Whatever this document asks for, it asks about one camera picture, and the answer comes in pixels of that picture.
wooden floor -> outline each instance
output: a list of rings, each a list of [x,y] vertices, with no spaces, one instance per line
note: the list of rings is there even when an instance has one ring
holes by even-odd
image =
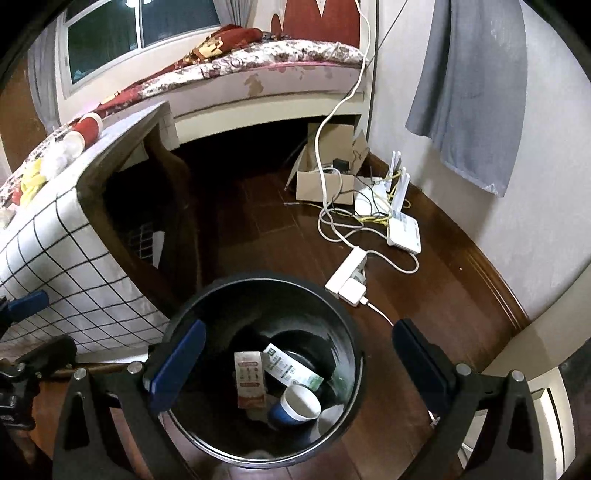
[[[197,155],[184,151],[196,177],[205,282],[267,269],[323,285],[349,248],[320,237],[318,209],[283,205],[294,200],[283,189],[286,172],[277,173],[273,162],[253,171],[237,161],[226,165],[220,175],[215,161],[199,162],[197,168]],[[487,273],[477,249],[457,226],[417,189],[411,189],[408,198],[412,203],[408,213],[421,228],[420,269],[404,275],[380,258],[369,258],[367,296],[392,321],[412,318],[453,362],[465,362],[480,371],[520,330],[524,318],[515,312],[517,303],[499,293],[502,282],[491,280],[490,268]],[[366,249],[387,254],[401,267],[413,266],[407,254],[387,247],[377,235],[364,232],[352,239]],[[349,311],[365,344],[367,391],[342,440],[299,465],[249,471],[201,453],[165,416],[175,443],[203,480],[392,480],[400,476],[431,435],[427,410],[391,346],[390,326],[367,307],[350,307]],[[38,427],[32,437],[49,455],[66,385],[44,383],[35,399]],[[122,436],[129,438],[124,425],[121,429]],[[140,476],[149,478],[137,453],[133,457]],[[459,463],[455,463],[448,477],[455,478],[459,472]]]

trash can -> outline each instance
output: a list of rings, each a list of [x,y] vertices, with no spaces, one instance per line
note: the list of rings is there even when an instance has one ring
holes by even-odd
[[[277,274],[239,275],[189,300],[177,320],[186,315],[205,322],[207,340],[170,413],[204,452],[246,468],[293,465],[334,442],[353,422],[365,358],[353,319],[323,288]],[[238,409],[234,353],[262,352],[270,343],[324,378],[315,392],[323,412],[331,412],[323,422],[276,430]],[[269,374],[265,381],[268,394],[280,397],[285,385]]]

white tablecloth with black grid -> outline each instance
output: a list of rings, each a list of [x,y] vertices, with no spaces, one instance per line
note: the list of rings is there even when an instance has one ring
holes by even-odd
[[[101,358],[116,360],[161,340],[169,320],[107,251],[83,213],[76,190],[90,162],[160,106],[105,129],[97,143],[48,182],[0,235],[0,296],[10,300],[44,290],[50,299],[48,308],[8,329],[0,341],[0,358],[17,358],[64,333],[75,340],[79,361],[96,361],[93,352],[100,351],[110,351]],[[161,121],[161,130],[170,124],[171,119]]]

gray cloth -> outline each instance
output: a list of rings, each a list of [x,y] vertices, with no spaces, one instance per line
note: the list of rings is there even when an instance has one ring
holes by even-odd
[[[56,89],[56,24],[37,37],[27,53],[27,74],[35,111],[47,135],[60,126]]]
[[[220,25],[229,23],[246,27],[253,0],[213,0]]]
[[[441,161],[502,197],[519,149],[527,51],[519,0],[436,0],[409,131]]]

red and white box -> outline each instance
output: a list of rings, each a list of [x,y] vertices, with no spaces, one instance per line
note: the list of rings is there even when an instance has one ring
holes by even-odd
[[[235,352],[238,408],[265,408],[265,371],[260,352]]]

